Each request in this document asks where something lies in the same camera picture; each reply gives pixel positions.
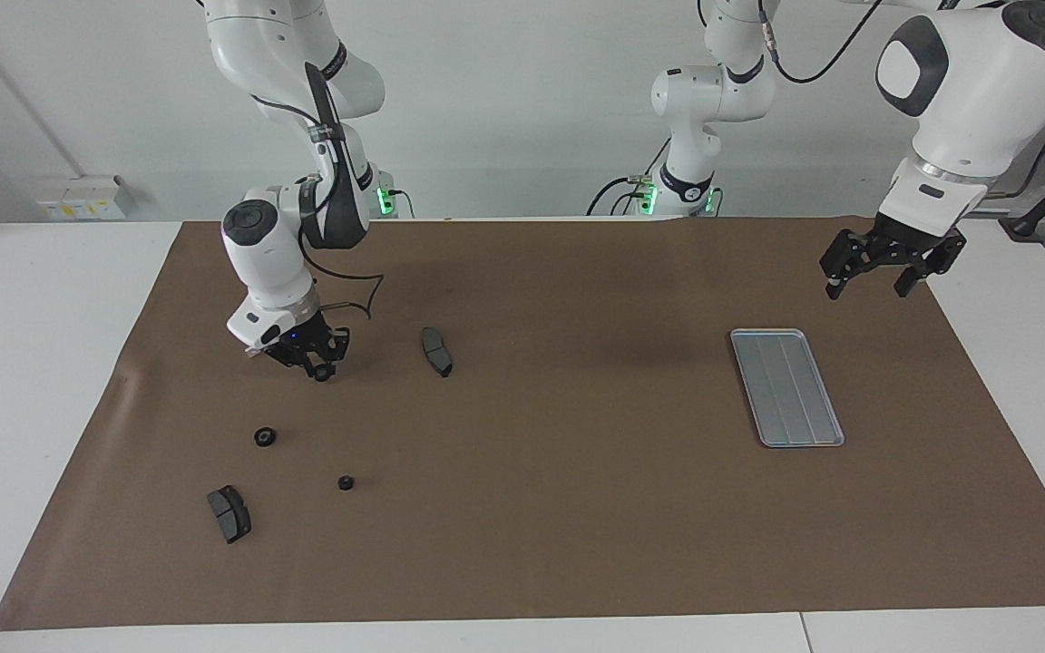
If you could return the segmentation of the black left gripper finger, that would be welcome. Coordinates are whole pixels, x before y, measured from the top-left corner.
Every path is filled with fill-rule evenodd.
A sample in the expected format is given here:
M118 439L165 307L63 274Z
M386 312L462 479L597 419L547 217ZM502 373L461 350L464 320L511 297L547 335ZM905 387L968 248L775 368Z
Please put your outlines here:
M830 300L841 297L851 278L862 276L874 269L872 244L874 237L870 234L839 231L826 248L818 264L825 272L825 291Z
M903 273L895 281L895 293L899 297L909 294L929 276L942 276L952 269L954 261L961 255L967 239L943 239L928 252L912 251L908 253L908 263Z

